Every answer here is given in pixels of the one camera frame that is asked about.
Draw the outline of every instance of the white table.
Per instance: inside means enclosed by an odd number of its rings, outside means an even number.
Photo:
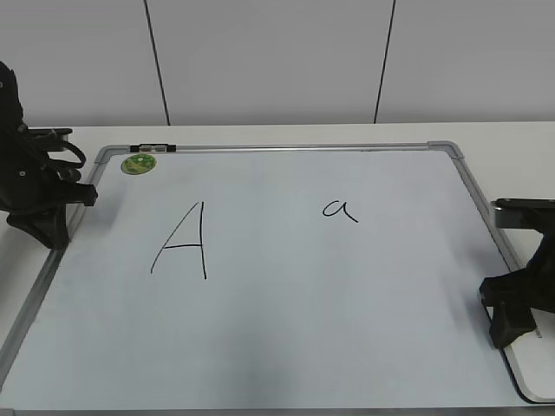
[[[88,156],[86,177],[101,147],[115,144],[295,145],[451,140],[488,199],[553,198],[555,123],[472,123],[255,127],[78,127],[70,136]],[[510,232],[520,260],[536,250],[534,231]],[[0,224],[0,341],[3,342],[48,251]]]

